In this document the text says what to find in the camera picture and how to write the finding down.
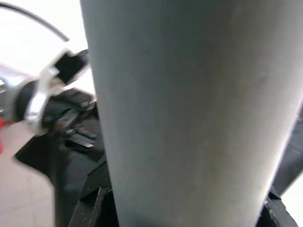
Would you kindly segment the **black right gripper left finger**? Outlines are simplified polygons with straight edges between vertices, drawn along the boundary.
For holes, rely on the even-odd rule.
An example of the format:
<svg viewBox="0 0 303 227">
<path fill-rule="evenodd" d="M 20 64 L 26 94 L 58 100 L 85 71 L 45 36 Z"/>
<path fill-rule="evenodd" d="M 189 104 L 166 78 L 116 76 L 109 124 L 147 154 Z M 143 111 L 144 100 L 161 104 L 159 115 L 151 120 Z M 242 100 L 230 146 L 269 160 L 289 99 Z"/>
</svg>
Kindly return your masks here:
<svg viewBox="0 0 303 227">
<path fill-rule="evenodd" d="M 105 155 L 88 173 L 68 227 L 119 227 Z"/>
</svg>

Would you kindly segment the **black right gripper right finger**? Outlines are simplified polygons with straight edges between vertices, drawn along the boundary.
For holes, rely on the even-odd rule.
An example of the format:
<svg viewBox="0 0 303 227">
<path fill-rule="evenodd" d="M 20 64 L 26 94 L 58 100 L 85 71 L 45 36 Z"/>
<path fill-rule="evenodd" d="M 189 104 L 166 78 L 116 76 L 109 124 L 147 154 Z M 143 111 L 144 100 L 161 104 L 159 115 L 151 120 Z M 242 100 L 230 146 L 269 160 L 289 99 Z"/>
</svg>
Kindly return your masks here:
<svg viewBox="0 0 303 227">
<path fill-rule="evenodd" d="M 255 227 L 298 227 L 274 187 L 270 188 L 268 196 L 263 202 L 263 208 Z"/>
</svg>

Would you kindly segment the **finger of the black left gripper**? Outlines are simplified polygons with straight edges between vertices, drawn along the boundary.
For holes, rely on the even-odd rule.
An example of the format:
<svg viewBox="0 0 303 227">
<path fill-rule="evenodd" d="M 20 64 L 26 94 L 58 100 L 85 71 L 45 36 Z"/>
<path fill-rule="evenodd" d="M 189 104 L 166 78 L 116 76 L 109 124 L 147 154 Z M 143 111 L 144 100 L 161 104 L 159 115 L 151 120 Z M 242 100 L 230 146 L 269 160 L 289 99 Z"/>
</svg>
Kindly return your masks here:
<svg viewBox="0 0 303 227">
<path fill-rule="evenodd" d="M 67 130 L 68 135 L 81 135 L 83 137 L 89 138 L 89 139 L 96 139 L 98 136 L 94 133 L 91 133 L 83 128 L 74 128 Z"/>
<path fill-rule="evenodd" d="M 66 140 L 65 145 L 71 149 L 91 149 L 94 147 L 93 144 L 76 139 Z"/>
</svg>

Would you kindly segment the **white plastic table leg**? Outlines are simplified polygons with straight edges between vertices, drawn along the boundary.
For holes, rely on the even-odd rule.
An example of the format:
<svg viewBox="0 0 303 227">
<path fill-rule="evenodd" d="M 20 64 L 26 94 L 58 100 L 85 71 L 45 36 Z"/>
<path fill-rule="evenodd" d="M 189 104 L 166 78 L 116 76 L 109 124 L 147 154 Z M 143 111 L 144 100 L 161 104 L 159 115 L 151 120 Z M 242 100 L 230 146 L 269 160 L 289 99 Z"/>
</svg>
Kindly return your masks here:
<svg viewBox="0 0 303 227">
<path fill-rule="evenodd" d="M 81 0 L 120 227 L 255 227 L 303 101 L 303 0 Z"/>
</svg>

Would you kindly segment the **black tablecloth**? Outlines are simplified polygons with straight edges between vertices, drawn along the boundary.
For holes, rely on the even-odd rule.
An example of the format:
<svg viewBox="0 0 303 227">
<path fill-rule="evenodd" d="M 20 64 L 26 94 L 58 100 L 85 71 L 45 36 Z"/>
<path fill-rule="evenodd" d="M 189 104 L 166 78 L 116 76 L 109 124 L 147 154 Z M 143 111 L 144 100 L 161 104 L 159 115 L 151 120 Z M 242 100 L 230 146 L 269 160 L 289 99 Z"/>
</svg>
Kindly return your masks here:
<svg viewBox="0 0 303 227">
<path fill-rule="evenodd" d="M 79 128 L 96 134 L 96 139 L 52 131 L 33 137 L 15 155 L 16 159 L 43 173 L 54 188 L 55 227 L 68 227 L 88 173 L 105 155 L 98 111 L 84 120 Z M 91 149 L 71 149 L 66 140 L 76 139 L 93 144 Z M 303 176 L 303 108 L 286 147 L 272 187 L 281 195 Z"/>
</svg>

